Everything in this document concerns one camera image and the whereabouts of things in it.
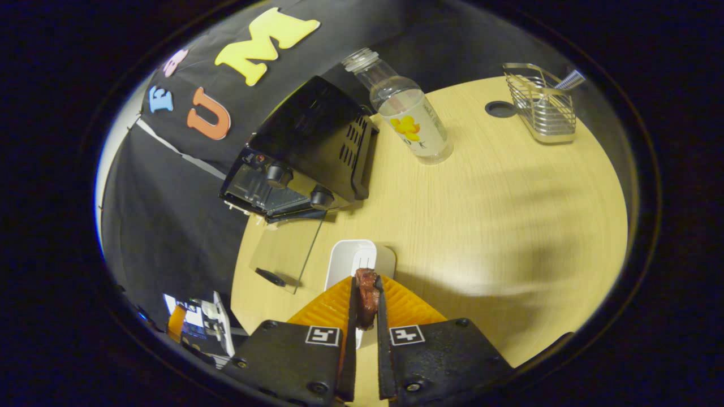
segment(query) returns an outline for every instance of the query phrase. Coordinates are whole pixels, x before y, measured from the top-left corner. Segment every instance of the toaster oven knob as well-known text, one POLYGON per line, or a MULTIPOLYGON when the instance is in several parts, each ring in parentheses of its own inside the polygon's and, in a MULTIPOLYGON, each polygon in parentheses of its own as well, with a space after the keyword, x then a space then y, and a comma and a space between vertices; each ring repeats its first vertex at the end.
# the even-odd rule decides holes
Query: toaster oven knob
POLYGON ((266 183, 276 189, 284 189, 292 180, 292 170, 278 164, 272 164, 266 169, 266 183))
POLYGON ((309 196, 309 204, 318 211, 326 211, 332 206, 334 196, 332 192, 324 187, 317 186, 309 196))

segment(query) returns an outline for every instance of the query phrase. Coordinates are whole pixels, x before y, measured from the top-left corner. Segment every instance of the metal utensil holder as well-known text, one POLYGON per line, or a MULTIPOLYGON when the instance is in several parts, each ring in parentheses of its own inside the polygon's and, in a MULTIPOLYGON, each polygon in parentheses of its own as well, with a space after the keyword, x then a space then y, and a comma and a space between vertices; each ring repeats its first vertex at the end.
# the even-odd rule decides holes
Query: metal utensil holder
POLYGON ((570 91, 555 89, 560 79, 533 64, 503 64, 513 105, 533 137, 541 143, 575 138, 576 114, 570 91))

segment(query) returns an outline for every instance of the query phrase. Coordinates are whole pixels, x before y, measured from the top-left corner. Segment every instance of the wooden table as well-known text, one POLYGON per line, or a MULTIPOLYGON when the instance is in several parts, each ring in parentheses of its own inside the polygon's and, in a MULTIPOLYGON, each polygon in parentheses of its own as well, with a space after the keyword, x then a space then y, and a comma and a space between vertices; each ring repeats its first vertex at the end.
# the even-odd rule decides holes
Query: wooden table
MULTIPOLYGON (((488 115, 488 102, 510 100, 503 77, 428 98, 455 144, 452 156, 419 164, 373 116, 380 134, 369 199, 322 224, 295 295, 249 268, 264 231, 250 219, 231 298, 247 331, 265 319, 286 321, 320 294, 342 239, 390 247, 395 280, 447 318, 471 319, 513 367, 576 331, 601 304, 623 264, 628 225, 618 179, 594 136, 578 122, 572 144, 546 146, 520 117, 488 115)), ((386 406, 376 343, 365 344, 353 405, 386 406)))

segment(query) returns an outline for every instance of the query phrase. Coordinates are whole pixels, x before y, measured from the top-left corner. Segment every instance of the white wall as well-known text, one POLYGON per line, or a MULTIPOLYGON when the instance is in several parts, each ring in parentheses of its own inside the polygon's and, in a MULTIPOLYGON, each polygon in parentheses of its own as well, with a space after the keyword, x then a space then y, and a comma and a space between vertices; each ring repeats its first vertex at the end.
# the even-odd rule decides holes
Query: white wall
POLYGON ((116 156, 121 142, 126 134, 128 134, 128 128, 133 126, 133 123, 135 123, 136 119, 140 116, 138 112, 143 104, 143 94, 146 92, 148 83, 151 81, 151 76, 152 74, 138 85, 126 101, 126 104, 118 112, 113 127, 111 127, 106 137, 106 144, 101 153, 101 160, 98 164, 98 172, 96 173, 96 232, 98 233, 98 240, 101 242, 101 247, 103 247, 103 240, 101 239, 100 208, 103 206, 103 192, 106 187, 108 172, 111 169, 113 158, 116 156))

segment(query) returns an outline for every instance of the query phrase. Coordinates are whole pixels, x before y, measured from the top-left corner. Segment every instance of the piece of meat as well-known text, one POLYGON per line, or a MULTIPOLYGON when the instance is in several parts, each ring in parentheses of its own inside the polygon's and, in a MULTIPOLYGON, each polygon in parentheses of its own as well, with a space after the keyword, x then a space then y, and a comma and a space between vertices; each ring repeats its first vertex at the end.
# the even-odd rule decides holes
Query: piece of meat
POLYGON ((370 330, 379 305, 379 291, 374 287, 377 273, 373 269, 357 269, 355 273, 360 289, 359 307, 357 308, 357 328, 370 330))

